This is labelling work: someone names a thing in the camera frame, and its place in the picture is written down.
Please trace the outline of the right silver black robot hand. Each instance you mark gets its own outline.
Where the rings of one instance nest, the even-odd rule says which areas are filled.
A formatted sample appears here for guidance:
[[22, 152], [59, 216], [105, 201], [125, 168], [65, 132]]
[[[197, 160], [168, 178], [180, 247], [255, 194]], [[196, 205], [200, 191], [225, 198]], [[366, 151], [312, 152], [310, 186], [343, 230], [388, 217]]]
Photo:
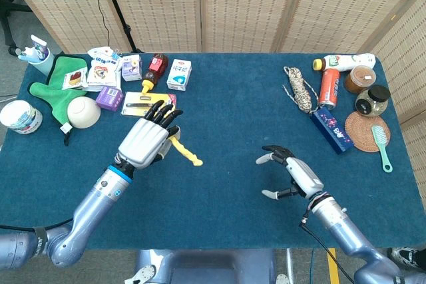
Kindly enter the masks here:
[[323, 190], [322, 181], [304, 161], [296, 158], [290, 150], [278, 145], [262, 146], [262, 149], [268, 153], [259, 157], [256, 164], [260, 165], [269, 161], [281, 164], [290, 174], [292, 184], [290, 188], [282, 191], [262, 190], [264, 196], [273, 200], [294, 195], [309, 199]]

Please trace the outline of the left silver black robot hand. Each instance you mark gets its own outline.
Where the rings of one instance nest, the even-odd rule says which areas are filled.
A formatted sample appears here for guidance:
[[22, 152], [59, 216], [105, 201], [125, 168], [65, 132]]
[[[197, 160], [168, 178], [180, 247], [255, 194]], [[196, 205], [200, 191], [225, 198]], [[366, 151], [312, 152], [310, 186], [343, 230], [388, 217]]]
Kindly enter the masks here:
[[163, 159], [163, 156], [158, 156], [160, 149], [169, 137], [179, 131], [177, 126], [170, 127], [170, 124], [183, 114], [182, 110], [172, 110], [171, 104], [163, 104], [163, 100], [155, 102], [130, 129], [114, 157], [118, 167], [130, 164], [135, 169], [143, 169], [157, 158]]

